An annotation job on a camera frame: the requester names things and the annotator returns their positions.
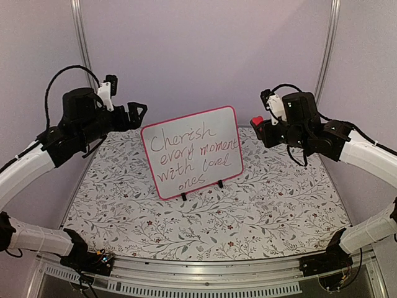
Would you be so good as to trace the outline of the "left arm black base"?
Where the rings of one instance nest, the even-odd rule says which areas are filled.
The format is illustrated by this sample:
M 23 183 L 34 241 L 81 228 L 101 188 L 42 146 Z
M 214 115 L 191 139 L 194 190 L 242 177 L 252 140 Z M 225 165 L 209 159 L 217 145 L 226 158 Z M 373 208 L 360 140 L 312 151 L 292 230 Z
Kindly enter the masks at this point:
M 78 272 L 110 276 L 115 256 L 112 252 L 106 252 L 104 249 L 91 252 L 88 250 L 87 243 L 77 232 L 67 228 L 63 231 L 71 238 L 73 246 L 69 255 L 60 257 L 60 265 Z

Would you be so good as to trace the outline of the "left aluminium corner post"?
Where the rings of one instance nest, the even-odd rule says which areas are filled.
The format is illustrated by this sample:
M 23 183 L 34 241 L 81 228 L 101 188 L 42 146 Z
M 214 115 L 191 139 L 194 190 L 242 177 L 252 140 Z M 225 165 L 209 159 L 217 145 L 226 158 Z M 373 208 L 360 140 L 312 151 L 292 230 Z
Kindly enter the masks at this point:
M 84 28 L 84 19 L 83 19 L 81 1 L 70 0 L 70 4 L 71 4 L 71 14 L 73 17 L 73 24 L 76 33 L 78 48 L 81 56 L 81 62 L 84 67 L 92 70 L 92 63 L 89 56 L 89 47 Z

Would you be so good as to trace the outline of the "aluminium corner post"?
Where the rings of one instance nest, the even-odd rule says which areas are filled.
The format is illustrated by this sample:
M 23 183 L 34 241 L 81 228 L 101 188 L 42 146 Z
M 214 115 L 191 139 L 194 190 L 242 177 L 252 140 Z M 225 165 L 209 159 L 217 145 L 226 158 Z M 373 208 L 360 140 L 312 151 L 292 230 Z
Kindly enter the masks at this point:
M 323 51 L 323 57 L 321 60 L 321 65 L 319 69 L 319 74 L 314 89 L 314 99 L 316 100 L 316 105 L 319 107 L 321 96 L 326 84 L 326 77 L 328 74 L 329 66 L 331 63 L 331 57 L 333 53 L 334 44 L 336 41 L 337 27 L 339 23 L 339 16 L 341 11 L 341 1 L 332 0 L 331 8 L 329 13 L 328 29 L 326 34 L 326 41 Z
M 78 48 L 81 56 L 81 62 L 84 67 L 92 70 L 92 63 L 89 56 L 89 47 L 84 28 L 84 19 L 83 19 L 81 1 L 70 0 L 70 4 L 71 4 L 71 14 L 73 17 L 73 24 L 76 33 Z

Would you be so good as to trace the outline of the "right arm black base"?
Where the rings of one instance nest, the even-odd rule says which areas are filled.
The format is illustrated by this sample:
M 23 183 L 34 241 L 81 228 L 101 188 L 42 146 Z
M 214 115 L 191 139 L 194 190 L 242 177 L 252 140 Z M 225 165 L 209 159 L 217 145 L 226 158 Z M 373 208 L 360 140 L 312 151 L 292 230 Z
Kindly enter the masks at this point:
M 349 287 L 358 277 L 363 263 L 363 251 L 360 248 L 359 266 L 354 274 L 351 254 L 345 253 L 339 246 L 333 245 L 324 252 L 304 256 L 299 259 L 299 270 L 304 277 L 317 276 L 319 285 L 327 292 L 339 292 Z

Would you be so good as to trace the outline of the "front aluminium rail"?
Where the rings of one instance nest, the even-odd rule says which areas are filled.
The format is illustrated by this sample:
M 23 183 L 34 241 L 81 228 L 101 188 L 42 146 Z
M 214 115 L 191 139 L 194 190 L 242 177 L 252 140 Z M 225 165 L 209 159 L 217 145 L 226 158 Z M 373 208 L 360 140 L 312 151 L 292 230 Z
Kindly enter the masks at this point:
M 246 261 L 165 261 L 118 257 L 110 276 L 79 274 L 41 254 L 27 297 L 389 297 L 374 251 L 353 267 L 305 276 L 299 256 Z M 346 283 L 333 289 L 343 272 Z

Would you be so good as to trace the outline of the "right aluminium corner post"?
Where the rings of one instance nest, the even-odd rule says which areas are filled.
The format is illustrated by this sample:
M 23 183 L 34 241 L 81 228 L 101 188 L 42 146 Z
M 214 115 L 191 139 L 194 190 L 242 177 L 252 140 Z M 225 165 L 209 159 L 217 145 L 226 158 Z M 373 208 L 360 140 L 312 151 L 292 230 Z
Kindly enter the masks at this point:
M 336 41 L 337 27 L 339 23 L 339 16 L 341 11 L 341 1 L 332 0 L 331 8 L 329 13 L 328 29 L 326 34 L 326 41 L 323 51 L 323 57 L 321 60 L 321 65 L 319 69 L 319 74 L 314 89 L 314 99 L 316 100 L 316 105 L 319 107 L 321 96 L 326 84 L 326 77 L 328 74 L 329 66 L 331 63 L 331 57 L 333 53 L 334 44 Z

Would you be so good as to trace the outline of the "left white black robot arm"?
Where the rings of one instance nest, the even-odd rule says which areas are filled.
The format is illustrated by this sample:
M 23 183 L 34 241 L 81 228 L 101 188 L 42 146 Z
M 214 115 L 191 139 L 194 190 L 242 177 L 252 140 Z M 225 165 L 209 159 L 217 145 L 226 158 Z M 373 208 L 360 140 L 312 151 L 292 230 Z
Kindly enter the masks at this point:
M 63 192 L 71 183 L 61 182 L 60 168 L 76 154 L 90 155 L 110 132 L 126 132 L 141 126 L 147 105 L 129 102 L 112 104 L 113 93 L 100 88 L 79 88 L 62 98 L 63 115 L 58 124 L 49 126 L 28 147 L 1 169 L 1 251 L 21 257 L 22 250 L 42 251 L 68 258 L 78 269 L 87 269 L 92 256 L 87 244 L 74 230 L 56 228 L 35 220 L 24 207 L 21 219 L 12 214 L 26 200 L 40 214 L 44 200 L 55 197 L 53 207 L 64 208 Z

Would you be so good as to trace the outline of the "pink framed whiteboard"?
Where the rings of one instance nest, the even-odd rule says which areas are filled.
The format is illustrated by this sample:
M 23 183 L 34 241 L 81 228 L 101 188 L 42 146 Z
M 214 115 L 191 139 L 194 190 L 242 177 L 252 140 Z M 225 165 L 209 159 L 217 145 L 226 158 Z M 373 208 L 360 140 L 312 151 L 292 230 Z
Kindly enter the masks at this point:
M 158 196 L 173 199 L 243 173 L 232 106 L 147 125 L 143 148 Z

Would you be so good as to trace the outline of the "floral patterned table mat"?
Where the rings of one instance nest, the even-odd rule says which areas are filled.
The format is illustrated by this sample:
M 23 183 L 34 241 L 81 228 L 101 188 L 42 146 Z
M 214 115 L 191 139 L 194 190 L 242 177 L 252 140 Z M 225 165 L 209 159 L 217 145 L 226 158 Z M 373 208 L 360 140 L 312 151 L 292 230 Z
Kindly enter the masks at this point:
M 186 199 L 157 195 L 139 131 L 113 133 L 96 153 L 64 226 L 92 250 L 159 260 L 250 260 L 325 249 L 349 225 L 316 155 L 296 165 L 297 149 L 270 150 L 240 128 L 244 171 L 223 188 Z

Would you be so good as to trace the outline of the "red whiteboard eraser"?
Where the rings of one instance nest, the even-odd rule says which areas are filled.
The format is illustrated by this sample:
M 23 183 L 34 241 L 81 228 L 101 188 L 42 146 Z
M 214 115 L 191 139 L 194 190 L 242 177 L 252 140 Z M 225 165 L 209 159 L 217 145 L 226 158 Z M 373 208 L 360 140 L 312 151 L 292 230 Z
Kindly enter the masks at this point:
M 262 116 L 253 117 L 250 121 L 252 127 L 258 127 L 261 123 L 263 123 L 264 118 Z

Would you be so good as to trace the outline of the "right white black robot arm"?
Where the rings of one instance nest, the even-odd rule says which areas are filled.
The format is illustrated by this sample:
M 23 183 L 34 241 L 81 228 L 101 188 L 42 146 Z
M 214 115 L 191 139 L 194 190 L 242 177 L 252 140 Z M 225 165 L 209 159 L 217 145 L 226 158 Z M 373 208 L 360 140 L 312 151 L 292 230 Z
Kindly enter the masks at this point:
M 314 153 L 351 166 L 341 178 L 337 178 L 339 171 L 335 167 L 330 168 L 339 193 L 353 200 L 348 210 L 356 207 L 360 198 L 365 202 L 380 200 L 370 203 L 373 211 L 358 208 L 355 224 L 332 236 L 321 256 L 321 266 L 333 271 L 344 262 L 345 255 L 394 235 L 396 152 L 366 136 L 355 124 L 322 115 L 312 93 L 298 90 L 279 96 L 275 90 L 266 89 L 260 99 L 270 119 L 256 117 L 251 125 L 266 148 L 284 144 L 288 150 L 301 149 L 304 160 L 300 166 L 306 166 Z

